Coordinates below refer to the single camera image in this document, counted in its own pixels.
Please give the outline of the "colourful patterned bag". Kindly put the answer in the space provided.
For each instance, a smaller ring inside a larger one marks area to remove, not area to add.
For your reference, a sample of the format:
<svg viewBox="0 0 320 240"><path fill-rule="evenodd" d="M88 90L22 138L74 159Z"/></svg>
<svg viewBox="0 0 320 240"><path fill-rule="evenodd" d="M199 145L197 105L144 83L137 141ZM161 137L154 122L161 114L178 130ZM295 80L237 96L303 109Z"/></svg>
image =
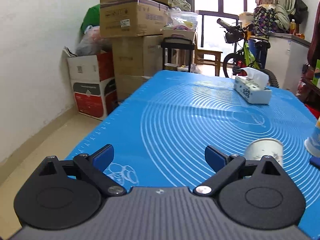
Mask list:
<svg viewBox="0 0 320 240"><path fill-rule="evenodd" d="M270 33L276 33L279 30L272 7L262 5L256 7L253 13L253 23L253 34L257 37L269 37Z"/></svg>

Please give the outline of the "blue silicone baking mat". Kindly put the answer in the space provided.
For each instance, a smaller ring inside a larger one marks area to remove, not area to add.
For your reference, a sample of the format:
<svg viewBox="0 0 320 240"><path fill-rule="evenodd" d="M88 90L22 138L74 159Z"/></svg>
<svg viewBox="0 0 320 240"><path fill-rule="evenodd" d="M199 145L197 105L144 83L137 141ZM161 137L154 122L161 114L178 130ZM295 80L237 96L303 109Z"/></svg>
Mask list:
<svg viewBox="0 0 320 240"><path fill-rule="evenodd" d="M268 105L251 105L233 80L161 71L122 102L69 154L114 147L106 175L133 186L196 185L213 175L204 159L212 145L242 155L257 139L283 144L283 167L306 200L300 228L319 237L319 170L309 163L304 141L316 118L291 92L272 88Z"/></svg>

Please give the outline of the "red white cardboard box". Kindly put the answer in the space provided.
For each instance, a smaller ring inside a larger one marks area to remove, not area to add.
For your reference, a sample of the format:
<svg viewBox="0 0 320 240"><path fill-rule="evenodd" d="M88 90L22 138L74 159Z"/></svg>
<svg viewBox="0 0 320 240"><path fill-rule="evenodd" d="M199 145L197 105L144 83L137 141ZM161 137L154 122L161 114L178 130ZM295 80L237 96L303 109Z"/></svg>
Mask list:
<svg viewBox="0 0 320 240"><path fill-rule="evenodd" d="M63 52L78 112L104 120L117 106L112 51L78 56L65 47Z"/></svg>

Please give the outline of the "clear plastic bag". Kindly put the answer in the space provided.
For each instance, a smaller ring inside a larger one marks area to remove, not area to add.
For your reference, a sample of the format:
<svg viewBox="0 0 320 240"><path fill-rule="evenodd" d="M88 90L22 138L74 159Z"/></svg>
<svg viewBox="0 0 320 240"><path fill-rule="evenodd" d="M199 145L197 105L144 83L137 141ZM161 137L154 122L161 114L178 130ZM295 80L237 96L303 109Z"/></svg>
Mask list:
<svg viewBox="0 0 320 240"><path fill-rule="evenodd" d="M198 25L198 16L195 12L171 8L168 10L168 27L170 29L195 31Z"/></svg>

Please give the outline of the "open top cardboard box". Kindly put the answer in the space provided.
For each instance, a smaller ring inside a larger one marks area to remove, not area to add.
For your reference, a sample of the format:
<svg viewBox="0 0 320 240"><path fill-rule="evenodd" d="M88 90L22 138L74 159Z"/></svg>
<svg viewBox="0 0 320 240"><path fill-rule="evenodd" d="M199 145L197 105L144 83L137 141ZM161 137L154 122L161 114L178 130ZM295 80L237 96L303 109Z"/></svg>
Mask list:
<svg viewBox="0 0 320 240"><path fill-rule="evenodd" d="M158 35L167 25L169 7L154 0L100 0L103 38Z"/></svg>

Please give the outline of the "white chest freezer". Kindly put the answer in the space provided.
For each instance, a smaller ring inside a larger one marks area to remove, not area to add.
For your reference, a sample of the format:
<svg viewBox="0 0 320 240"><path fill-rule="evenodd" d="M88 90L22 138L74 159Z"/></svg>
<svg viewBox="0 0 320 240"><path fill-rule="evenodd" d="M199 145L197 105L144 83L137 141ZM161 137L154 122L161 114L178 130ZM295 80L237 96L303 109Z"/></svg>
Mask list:
<svg viewBox="0 0 320 240"><path fill-rule="evenodd" d="M291 34L271 33L271 48L267 52L265 68L276 76L279 87L296 93L307 63L310 42Z"/></svg>

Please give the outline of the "wooden chair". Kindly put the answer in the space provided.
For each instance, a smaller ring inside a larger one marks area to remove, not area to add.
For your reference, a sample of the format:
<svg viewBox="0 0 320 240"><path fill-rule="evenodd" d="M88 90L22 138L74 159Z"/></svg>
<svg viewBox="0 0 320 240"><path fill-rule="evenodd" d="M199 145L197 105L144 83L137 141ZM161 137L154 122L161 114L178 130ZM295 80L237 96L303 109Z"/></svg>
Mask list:
<svg viewBox="0 0 320 240"><path fill-rule="evenodd" d="M194 53L194 63L196 65L208 65L214 67L215 76L220 76L221 68L221 51L206 50L200 48L197 45L198 34L195 34L195 53Z"/></svg>

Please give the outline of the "plastic bag of clutter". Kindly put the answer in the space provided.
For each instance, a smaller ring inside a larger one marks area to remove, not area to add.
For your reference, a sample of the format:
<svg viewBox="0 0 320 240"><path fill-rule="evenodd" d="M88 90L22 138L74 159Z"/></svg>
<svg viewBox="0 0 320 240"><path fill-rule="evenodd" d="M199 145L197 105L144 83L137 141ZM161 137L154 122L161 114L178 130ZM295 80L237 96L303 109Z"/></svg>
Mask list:
<svg viewBox="0 0 320 240"><path fill-rule="evenodd" d="M112 41L109 38L103 38L100 35L99 26L89 25L82 37L80 43L76 46L76 55L89 56L97 55L101 51L109 51L112 49Z"/></svg>

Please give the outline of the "white floral paper cup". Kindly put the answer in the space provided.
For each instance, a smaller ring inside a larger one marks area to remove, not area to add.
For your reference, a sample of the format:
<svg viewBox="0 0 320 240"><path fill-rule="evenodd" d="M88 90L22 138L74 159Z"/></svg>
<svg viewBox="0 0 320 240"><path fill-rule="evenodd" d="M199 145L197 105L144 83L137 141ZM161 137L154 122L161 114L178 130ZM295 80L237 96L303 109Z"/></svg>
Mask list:
<svg viewBox="0 0 320 240"><path fill-rule="evenodd" d="M277 139L257 139L251 142L244 152L246 160L260 160L265 155L272 156L283 167L283 143Z"/></svg>

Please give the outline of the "black utility cart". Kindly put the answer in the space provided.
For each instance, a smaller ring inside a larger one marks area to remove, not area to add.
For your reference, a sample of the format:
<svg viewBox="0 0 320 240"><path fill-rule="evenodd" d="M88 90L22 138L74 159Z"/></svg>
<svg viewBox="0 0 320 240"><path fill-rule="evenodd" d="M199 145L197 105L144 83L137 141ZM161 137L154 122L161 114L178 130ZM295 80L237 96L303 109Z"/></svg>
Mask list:
<svg viewBox="0 0 320 240"><path fill-rule="evenodd" d="M191 73L192 56L195 50L195 43L184 37L164 37L161 42L162 49L162 69L165 70L165 64L171 64L172 51L183 50L188 52L188 72Z"/></svg>

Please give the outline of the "blue yellow paper cup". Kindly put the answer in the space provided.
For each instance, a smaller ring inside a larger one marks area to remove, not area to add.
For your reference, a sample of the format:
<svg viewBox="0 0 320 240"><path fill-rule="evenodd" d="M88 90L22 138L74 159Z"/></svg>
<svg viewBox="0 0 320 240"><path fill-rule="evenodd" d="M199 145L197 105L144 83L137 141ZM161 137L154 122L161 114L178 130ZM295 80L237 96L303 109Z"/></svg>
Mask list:
<svg viewBox="0 0 320 240"><path fill-rule="evenodd" d="M313 132L304 141L306 150L314 157L320 157L320 118L318 118Z"/></svg>

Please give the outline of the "white tissue box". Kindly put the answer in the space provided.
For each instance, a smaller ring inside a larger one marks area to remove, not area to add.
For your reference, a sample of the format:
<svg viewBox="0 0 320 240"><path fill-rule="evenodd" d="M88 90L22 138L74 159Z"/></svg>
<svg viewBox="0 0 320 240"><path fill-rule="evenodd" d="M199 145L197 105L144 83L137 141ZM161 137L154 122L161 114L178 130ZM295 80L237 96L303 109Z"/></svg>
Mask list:
<svg viewBox="0 0 320 240"><path fill-rule="evenodd" d="M241 70L245 75L235 77L234 89L250 104L268 105L272 96L272 91L267 88L269 76L251 67Z"/></svg>

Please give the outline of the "lower brown cardboard box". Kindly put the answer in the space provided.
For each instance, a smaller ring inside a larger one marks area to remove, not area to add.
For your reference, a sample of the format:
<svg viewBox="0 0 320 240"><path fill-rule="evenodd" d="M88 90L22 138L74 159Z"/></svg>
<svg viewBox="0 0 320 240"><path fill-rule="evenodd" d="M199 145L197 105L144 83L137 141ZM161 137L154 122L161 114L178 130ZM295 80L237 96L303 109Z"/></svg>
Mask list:
<svg viewBox="0 0 320 240"><path fill-rule="evenodd" d="M163 36L119 37L112 40L117 97L123 101L163 69Z"/></svg>

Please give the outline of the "green black bicycle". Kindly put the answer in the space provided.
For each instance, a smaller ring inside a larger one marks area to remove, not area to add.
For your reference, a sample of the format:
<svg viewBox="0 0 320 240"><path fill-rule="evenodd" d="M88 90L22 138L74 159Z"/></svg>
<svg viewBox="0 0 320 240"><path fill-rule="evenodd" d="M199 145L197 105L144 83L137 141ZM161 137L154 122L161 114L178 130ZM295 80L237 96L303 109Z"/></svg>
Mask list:
<svg viewBox="0 0 320 240"><path fill-rule="evenodd" d="M271 48L270 42L264 39L256 40L254 43L256 54L253 54L249 48L249 39L254 29L254 23L250 23L245 27L240 25L232 26L220 18L217 19L217 23L226 29L225 42L227 44L237 44L239 41L244 42L242 48L228 54L223 60L222 69L225 77L244 76L244 68L249 67L266 74L269 77L269 86L279 88L279 83L274 73L264 68L261 62L261 55Z"/></svg>

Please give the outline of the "orange drink bottle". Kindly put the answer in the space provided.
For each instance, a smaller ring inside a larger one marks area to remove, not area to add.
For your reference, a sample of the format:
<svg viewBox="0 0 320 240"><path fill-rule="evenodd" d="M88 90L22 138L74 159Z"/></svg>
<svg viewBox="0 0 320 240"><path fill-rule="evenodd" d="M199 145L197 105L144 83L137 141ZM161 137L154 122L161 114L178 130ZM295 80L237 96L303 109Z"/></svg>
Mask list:
<svg viewBox="0 0 320 240"><path fill-rule="evenodd" d="M295 33L296 33L296 23L295 23L295 20L292 19L290 23L290 34L295 35Z"/></svg>

